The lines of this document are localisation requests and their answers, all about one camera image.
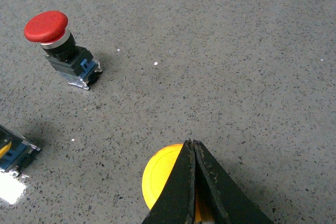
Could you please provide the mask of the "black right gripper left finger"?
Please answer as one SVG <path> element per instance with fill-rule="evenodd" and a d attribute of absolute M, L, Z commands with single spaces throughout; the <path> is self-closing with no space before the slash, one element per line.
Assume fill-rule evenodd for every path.
<path fill-rule="evenodd" d="M 187 140 L 157 202 L 143 223 L 194 223 L 195 162 L 192 141 Z"/>

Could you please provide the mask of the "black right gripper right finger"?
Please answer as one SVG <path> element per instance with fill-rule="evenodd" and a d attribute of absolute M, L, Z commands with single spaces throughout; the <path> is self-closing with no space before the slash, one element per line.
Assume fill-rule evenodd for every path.
<path fill-rule="evenodd" d="M 201 141 L 193 141 L 201 223 L 273 223 L 237 186 Z"/>

